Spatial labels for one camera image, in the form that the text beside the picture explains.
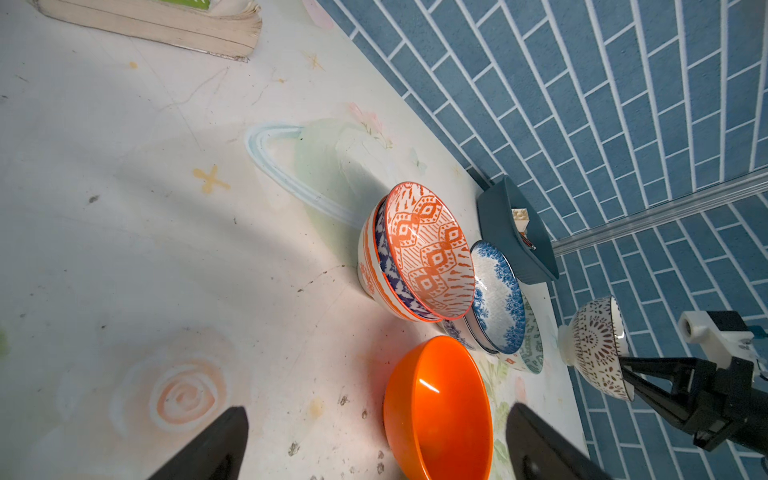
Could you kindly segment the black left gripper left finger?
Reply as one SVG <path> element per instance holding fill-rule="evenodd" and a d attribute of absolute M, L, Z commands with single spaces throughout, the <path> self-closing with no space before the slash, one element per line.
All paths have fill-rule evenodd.
<path fill-rule="evenodd" d="M 246 409 L 243 406 L 228 408 L 149 480 L 237 479 L 245 456 L 248 430 Z"/>

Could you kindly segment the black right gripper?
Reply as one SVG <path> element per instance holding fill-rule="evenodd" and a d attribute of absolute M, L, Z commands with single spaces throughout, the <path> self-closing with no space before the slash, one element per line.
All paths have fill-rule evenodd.
<path fill-rule="evenodd" d="M 693 357 L 620 357 L 634 392 L 693 443 L 712 451 L 723 442 L 767 454 L 767 393 L 753 387 L 751 362 L 723 369 Z"/>

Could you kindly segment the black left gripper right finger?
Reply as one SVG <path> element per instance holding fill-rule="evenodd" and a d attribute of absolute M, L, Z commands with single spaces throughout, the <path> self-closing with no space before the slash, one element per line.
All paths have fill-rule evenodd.
<path fill-rule="evenodd" d="M 506 443 L 516 479 L 611 480 L 524 403 L 515 403 L 511 408 Z"/>

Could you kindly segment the green patterned bowl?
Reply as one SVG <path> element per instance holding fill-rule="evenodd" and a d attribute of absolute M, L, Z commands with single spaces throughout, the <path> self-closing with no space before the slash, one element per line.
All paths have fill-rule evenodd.
<path fill-rule="evenodd" d="M 525 334 L 520 349 L 505 355 L 503 362 L 511 368 L 532 374 L 540 374 L 544 364 L 544 349 L 538 323 L 525 294 L 522 294 L 526 318 Z"/>

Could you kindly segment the brown patterned white bowl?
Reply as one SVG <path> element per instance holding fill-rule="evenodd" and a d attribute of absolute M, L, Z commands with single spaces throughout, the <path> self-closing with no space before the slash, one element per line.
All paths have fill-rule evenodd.
<path fill-rule="evenodd" d="M 593 299 L 558 328 L 557 346 L 564 363 L 574 367 L 600 392 L 632 402 L 634 387 L 624 380 L 620 358 L 631 355 L 623 316 L 614 296 Z"/>

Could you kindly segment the blue floral bowl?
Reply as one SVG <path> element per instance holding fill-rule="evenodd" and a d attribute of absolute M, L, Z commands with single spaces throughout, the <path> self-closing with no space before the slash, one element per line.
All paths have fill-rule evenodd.
<path fill-rule="evenodd" d="M 475 270 L 471 308 L 464 317 L 438 326 L 469 350 L 513 355 L 523 344 L 526 328 L 519 282 L 504 254 L 491 243 L 476 242 L 470 254 Z"/>
<path fill-rule="evenodd" d="M 415 298 L 398 273 L 386 238 L 384 221 L 386 200 L 387 198 L 384 197 L 379 203 L 376 212 L 376 223 L 374 226 L 376 254 L 378 255 L 380 269 L 384 274 L 385 280 L 395 293 L 395 296 L 410 313 L 426 322 L 440 322 L 442 318 L 430 312 L 418 299 Z"/>

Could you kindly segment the orange geometric patterned bowl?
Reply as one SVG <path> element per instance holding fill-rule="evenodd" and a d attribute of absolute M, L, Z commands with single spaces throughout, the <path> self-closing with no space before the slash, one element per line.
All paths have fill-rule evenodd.
<path fill-rule="evenodd" d="M 383 238 L 398 290 L 430 322 L 462 318 L 474 300 L 475 270 L 464 232 L 433 191 L 402 182 L 383 205 Z"/>

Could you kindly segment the orange floral bowl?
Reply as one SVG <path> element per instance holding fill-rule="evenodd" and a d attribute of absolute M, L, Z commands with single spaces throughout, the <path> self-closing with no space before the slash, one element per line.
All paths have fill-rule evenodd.
<path fill-rule="evenodd" d="M 422 318 L 415 315 L 396 295 L 383 274 L 376 250 L 375 224 L 379 208 L 385 203 L 382 197 L 366 219 L 358 241 L 357 271 L 364 291 L 390 314 L 410 322 L 420 322 Z"/>

